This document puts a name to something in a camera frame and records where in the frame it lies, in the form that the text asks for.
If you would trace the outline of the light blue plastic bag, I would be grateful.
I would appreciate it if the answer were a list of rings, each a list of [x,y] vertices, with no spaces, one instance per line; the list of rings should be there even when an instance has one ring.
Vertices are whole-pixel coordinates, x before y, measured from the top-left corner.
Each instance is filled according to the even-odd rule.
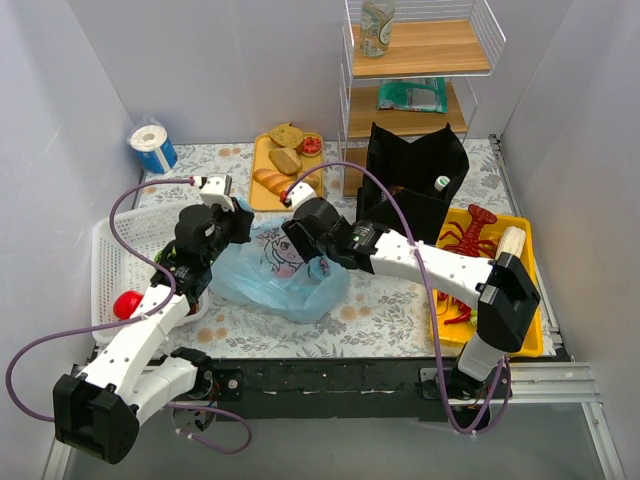
[[[304,261],[279,219],[254,223],[250,241],[230,244],[211,272],[211,292],[299,324],[313,323],[337,306],[350,283],[349,272],[325,256]]]

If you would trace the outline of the black fabric grocery bag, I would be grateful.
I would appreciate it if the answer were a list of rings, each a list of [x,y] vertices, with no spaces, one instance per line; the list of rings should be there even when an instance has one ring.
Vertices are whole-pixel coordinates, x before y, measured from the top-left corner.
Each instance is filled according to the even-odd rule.
[[[450,126],[407,141],[374,124],[367,148],[366,169],[388,190],[364,176],[357,193],[356,219],[404,231],[391,205],[395,201],[416,240],[437,242],[451,201],[469,170],[463,144]],[[438,176],[450,178],[441,192],[434,190]]]

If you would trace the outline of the green label water bottle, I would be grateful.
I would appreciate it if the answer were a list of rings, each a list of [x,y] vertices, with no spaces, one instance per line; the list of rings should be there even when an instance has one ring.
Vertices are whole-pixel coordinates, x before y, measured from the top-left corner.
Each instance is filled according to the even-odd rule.
[[[441,193],[450,183],[450,178],[445,175],[438,176],[434,182],[434,190]]]

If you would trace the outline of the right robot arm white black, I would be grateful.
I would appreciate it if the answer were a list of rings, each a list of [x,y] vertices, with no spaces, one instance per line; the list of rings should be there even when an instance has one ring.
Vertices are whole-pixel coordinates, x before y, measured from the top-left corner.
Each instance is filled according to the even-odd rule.
[[[476,310],[475,333],[451,370],[439,376],[442,393],[477,395],[498,363],[522,348],[540,294],[517,256],[474,258],[411,241],[380,224],[351,224],[303,188],[283,194],[281,201],[292,210],[282,229],[304,261],[326,256],[348,270],[422,284]]]

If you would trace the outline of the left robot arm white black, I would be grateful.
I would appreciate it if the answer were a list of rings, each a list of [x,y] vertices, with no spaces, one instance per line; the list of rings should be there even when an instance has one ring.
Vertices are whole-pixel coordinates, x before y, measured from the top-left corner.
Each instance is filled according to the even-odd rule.
[[[140,427],[171,400],[211,399],[218,385],[209,357],[179,348],[151,372],[145,370],[169,332],[190,314],[212,279],[211,267],[231,244],[250,239],[254,215],[234,202],[182,209],[174,238],[158,254],[159,266],[136,311],[94,361],[53,388],[58,441],[107,463],[131,450]]]

